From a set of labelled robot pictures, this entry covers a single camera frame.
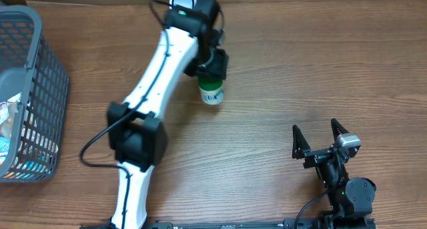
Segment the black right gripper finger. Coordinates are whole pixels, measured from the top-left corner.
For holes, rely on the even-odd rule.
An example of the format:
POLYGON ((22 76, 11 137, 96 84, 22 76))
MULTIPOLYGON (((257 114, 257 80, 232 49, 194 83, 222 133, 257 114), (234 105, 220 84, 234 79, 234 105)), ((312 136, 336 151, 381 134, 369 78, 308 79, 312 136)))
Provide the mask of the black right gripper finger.
POLYGON ((311 151, 311 148, 306 141, 303 133, 297 125, 292 126, 293 132, 293 146, 292 146, 292 158, 302 159, 306 157, 306 153, 311 151))
POLYGON ((345 129, 336 118, 331 119, 331 127, 333 132, 333 137, 336 139, 339 135, 347 134, 348 130, 345 129))

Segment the green lid seasoning jar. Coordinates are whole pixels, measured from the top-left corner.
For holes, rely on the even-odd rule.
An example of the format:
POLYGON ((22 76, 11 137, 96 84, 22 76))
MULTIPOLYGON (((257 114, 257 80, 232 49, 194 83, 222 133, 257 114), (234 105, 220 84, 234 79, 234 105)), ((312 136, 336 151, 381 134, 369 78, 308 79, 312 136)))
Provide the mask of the green lid seasoning jar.
POLYGON ((222 79, 198 77, 198 85, 203 102, 208 105, 219 105, 224 100, 224 85, 222 79))

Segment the teal white tissue pack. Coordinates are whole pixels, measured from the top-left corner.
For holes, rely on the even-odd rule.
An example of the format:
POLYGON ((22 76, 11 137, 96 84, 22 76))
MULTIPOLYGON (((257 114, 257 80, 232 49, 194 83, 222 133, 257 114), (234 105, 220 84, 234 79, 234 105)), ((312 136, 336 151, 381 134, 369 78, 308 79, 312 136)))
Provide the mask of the teal white tissue pack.
POLYGON ((0 137, 0 165, 4 163, 8 156, 10 144, 11 142, 9 139, 0 137))

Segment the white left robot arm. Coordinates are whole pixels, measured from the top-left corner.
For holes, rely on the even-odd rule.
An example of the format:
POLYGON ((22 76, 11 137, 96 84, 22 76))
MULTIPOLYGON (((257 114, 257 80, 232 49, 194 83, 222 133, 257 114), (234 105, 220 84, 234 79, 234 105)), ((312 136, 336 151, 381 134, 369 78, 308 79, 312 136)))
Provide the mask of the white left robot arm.
POLYGON ((193 0, 190 7, 167 4, 160 21, 159 44, 143 77, 122 103, 107 110, 110 148, 119 168, 117 207, 110 228, 142 228, 151 174, 167 147, 164 112, 182 74, 196 76, 202 99, 210 105, 224 98, 229 57, 221 47, 224 15, 217 0, 193 0))

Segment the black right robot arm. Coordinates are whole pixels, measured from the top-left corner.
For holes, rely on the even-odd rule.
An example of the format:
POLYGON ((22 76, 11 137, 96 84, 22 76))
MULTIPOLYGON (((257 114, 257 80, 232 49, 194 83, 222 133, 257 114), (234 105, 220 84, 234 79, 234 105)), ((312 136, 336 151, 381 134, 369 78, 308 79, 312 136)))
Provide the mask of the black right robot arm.
POLYGON ((360 138, 345 129, 337 119, 331 119, 334 143, 321 150, 312 150, 297 125, 292 127, 292 157, 304 160, 305 169, 315 168, 324 192, 310 200, 294 220, 287 222, 292 228, 375 228, 368 215, 372 213, 376 185, 368 178, 350 178, 345 163, 361 147, 360 138), (328 211, 321 211, 314 219, 302 219, 302 214, 314 202, 326 196, 328 211))

